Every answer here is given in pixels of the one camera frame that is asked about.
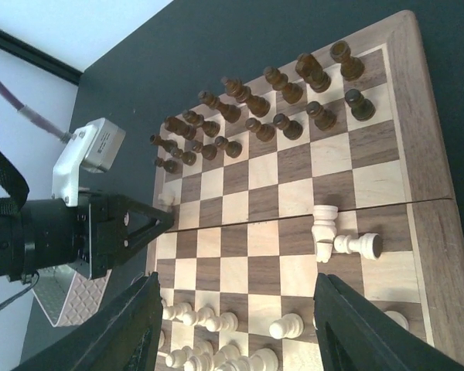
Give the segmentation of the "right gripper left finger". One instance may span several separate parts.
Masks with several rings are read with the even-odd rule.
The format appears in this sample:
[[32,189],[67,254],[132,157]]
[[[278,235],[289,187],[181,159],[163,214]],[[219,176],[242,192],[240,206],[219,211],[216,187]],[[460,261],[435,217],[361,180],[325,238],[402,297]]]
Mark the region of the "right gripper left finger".
[[154,370],[161,327],[159,274],[153,272],[16,369]]

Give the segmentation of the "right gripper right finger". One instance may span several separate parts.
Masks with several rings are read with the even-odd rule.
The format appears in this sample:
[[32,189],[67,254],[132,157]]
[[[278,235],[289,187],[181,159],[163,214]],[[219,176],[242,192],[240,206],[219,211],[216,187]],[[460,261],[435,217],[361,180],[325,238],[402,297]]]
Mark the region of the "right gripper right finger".
[[335,274],[320,273],[314,316],[326,370],[464,370],[464,305],[428,300],[432,344],[405,330]]

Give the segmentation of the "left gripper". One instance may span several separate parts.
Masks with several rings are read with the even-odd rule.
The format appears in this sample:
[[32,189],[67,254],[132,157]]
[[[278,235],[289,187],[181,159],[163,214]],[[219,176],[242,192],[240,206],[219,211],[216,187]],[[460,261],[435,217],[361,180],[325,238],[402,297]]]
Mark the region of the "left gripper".
[[175,218],[127,196],[82,192],[74,207],[63,199],[28,201],[21,222],[22,275],[67,264],[86,278],[102,278],[168,231]]

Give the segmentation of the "white pawn chess piece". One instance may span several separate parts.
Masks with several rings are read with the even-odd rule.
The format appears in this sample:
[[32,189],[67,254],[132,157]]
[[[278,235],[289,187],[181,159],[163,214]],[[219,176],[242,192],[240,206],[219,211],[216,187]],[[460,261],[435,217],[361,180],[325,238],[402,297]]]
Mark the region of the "white pawn chess piece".
[[357,238],[339,235],[333,241],[333,246],[339,253],[359,253],[368,260],[377,260],[383,252],[383,240],[378,233],[365,233]]

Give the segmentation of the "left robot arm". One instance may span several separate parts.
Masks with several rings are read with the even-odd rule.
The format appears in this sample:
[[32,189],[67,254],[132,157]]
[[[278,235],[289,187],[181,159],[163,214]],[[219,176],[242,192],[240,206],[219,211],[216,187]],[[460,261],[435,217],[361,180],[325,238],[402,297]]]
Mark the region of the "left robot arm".
[[108,170],[121,137],[105,119],[77,129],[54,168],[50,199],[30,200],[26,180],[0,152],[0,276],[28,283],[43,268],[67,265],[102,278],[173,226],[169,212],[79,187],[80,168]]

